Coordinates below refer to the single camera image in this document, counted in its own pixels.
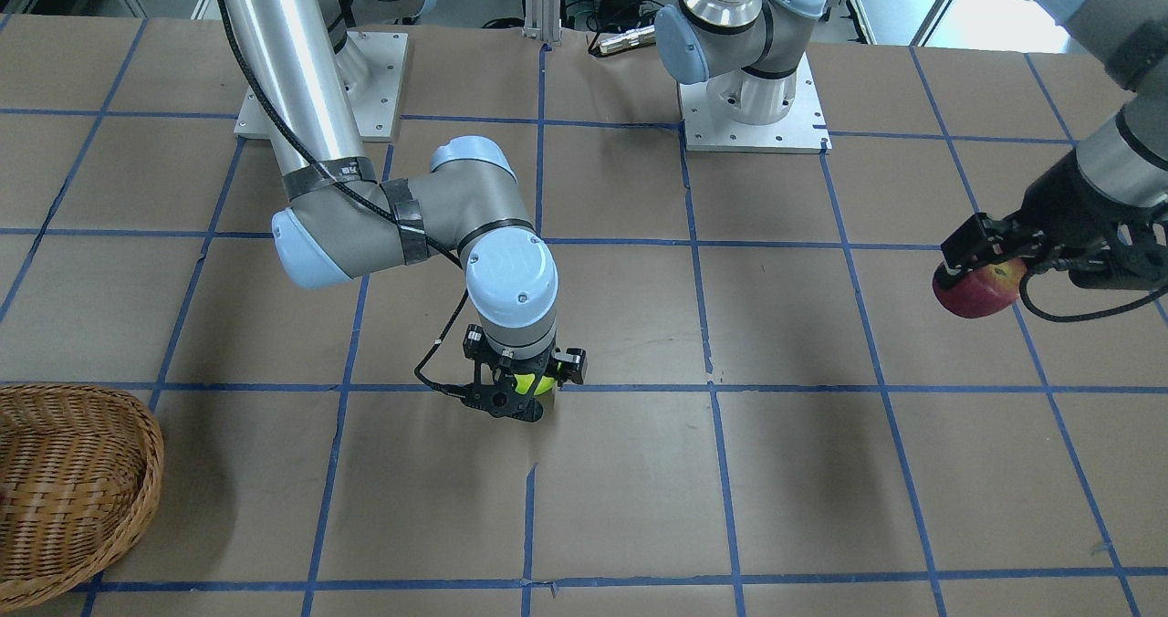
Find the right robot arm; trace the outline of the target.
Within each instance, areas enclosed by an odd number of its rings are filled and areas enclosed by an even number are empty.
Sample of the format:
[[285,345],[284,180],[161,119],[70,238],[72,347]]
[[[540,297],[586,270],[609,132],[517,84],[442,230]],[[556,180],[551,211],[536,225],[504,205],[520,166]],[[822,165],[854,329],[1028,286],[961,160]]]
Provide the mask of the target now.
[[498,144],[459,136],[434,151],[425,175],[392,181],[366,153],[354,106],[371,93],[374,72],[356,18],[376,4],[413,16],[433,0],[217,1],[287,193],[271,229],[291,279],[326,287],[445,256],[463,268],[463,304],[480,320],[463,339],[473,380],[427,381],[431,390],[536,422],[543,395],[583,383],[588,352],[556,344],[558,266]]

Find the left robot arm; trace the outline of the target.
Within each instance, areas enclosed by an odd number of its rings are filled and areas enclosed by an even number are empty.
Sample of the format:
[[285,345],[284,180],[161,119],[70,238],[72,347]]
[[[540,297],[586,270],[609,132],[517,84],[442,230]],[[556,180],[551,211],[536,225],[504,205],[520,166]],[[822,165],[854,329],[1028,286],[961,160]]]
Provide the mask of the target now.
[[[788,115],[794,71],[827,0],[679,0],[655,18],[680,86],[756,129]],[[975,214],[943,242],[943,297],[976,280],[1065,271],[1079,287],[1164,289],[1164,0],[937,0],[918,42],[1080,51],[1131,93],[1026,190],[1008,216]]]

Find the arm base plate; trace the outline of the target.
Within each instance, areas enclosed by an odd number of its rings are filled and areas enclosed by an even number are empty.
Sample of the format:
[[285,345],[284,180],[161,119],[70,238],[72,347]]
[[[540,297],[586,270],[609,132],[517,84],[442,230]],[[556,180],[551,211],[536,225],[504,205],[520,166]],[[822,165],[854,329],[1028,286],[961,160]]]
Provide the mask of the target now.
[[807,56],[797,72],[780,79],[736,69],[680,85],[677,97],[689,151],[819,154],[833,148]]
[[276,60],[258,72],[274,79],[267,98],[288,125],[303,120],[310,106],[324,106],[325,122],[350,115],[366,143],[391,143],[405,83],[409,36],[404,32],[347,32],[338,55],[317,53],[303,68],[300,60]]

